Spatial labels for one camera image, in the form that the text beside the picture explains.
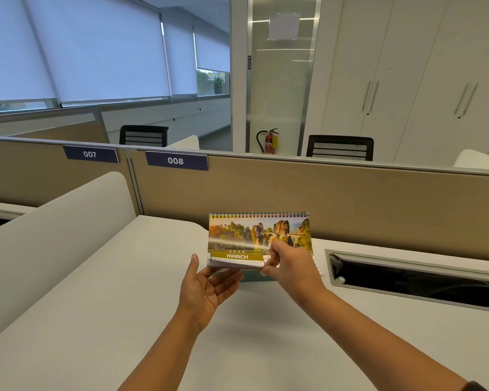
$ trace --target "number sign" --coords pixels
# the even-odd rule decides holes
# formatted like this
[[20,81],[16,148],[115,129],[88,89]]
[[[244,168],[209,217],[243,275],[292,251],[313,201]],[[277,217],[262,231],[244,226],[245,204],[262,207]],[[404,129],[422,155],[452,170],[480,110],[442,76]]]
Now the number sign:
[[208,170],[207,155],[173,154],[170,152],[145,152],[149,166],[175,167],[177,169]]
[[75,147],[64,145],[67,159],[119,163],[118,153],[110,148]]

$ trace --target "red fire extinguisher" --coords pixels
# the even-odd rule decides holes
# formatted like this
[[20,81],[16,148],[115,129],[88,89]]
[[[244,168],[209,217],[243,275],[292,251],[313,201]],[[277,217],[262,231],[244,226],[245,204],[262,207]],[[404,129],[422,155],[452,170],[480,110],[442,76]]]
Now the red fire extinguisher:
[[[255,139],[257,140],[257,144],[259,144],[259,146],[261,147],[261,151],[263,152],[263,154],[275,155],[275,150],[279,147],[277,136],[274,135],[274,134],[279,134],[276,132],[276,130],[277,130],[277,128],[272,129],[270,131],[261,130],[255,136]],[[264,139],[264,148],[261,145],[261,143],[259,142],[259,135],[261,133],[267,134],[266,138]]]

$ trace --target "office chair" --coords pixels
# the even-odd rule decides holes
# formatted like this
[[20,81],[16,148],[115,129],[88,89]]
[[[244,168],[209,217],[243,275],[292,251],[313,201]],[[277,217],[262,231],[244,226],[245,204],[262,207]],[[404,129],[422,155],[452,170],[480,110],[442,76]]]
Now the office chair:
[[119,143],[123,145],[167,146],[166,126],[126,124],[121,127]]
[[306,156],[314,158],[373,160],[373,139],[348,135],[311,135]]

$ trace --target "white roller blind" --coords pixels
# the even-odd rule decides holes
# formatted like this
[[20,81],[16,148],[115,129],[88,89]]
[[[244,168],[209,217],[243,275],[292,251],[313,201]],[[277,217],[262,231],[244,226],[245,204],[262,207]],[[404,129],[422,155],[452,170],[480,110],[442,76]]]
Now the white roller blind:
[[230,72],[230,34],[200,19],[194,23],[198,68]]
[[168,96],[159,15],[129,0],[27,0],[60,100]]
[[165,32],[172,94],[197,93],[192,15],[182,8],[163,8],[161,17]]
[[0,0],[0,100],[55,97],[21,0]]

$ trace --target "white cabinet door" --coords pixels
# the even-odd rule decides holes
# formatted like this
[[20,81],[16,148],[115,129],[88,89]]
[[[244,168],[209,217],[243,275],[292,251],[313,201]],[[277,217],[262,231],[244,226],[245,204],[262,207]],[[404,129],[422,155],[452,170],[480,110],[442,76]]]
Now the white cabinet door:
[[461,104],[441,161],[452,165],[465,149],[489,151],[489,48],[475,75],[470,94]]
[[392,162],[448,0],[395,0],[360,135]]
[[322,134],[360,134],[392,5],[344,0]]
[[459,105],[489,48],[489,0],[450,0],[398,146],[398,163],[448,165]]

